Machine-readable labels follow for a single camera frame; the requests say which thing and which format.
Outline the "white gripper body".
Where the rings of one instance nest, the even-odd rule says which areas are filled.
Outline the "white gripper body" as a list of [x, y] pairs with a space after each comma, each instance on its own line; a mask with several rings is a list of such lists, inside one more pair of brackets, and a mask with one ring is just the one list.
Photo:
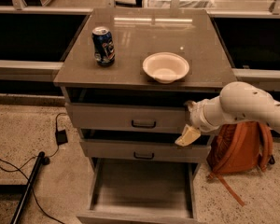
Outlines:
[[222, 108], [218, 98], [204, 99], [195, 103], [196, 106], [189, 110], [189, 122], [193, 127], [208, 133], [222, 125]]

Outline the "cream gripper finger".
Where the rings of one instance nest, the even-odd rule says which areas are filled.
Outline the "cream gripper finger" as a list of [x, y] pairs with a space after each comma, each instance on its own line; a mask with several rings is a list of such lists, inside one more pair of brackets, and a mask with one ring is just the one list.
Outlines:
[[199, 129], [186, 124], [182, 134], [175, 140], [175, 143], [178, 146], [185, 147], [185, 146], [192, 144], [200, 136], [201, 136], [201, 132]]
[[194, 101], [188, 100], [184, 103], [184, 106], [188, 109], [191, 110], [194, 106], [196, 106], [196, 103]]

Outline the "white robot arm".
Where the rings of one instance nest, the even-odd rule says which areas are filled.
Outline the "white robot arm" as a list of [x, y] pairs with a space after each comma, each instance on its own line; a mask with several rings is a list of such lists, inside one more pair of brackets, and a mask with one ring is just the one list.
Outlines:
[[257, 121], [267, 124], [280, 134], [280, 102], [261, 89], [245, 82], [226, 85], [219, 96], [200, 102], [188, 101], [189, 124], [175, 140], [185, 147], [196, 141], [201, 133], [217, 130], [224, 124]]

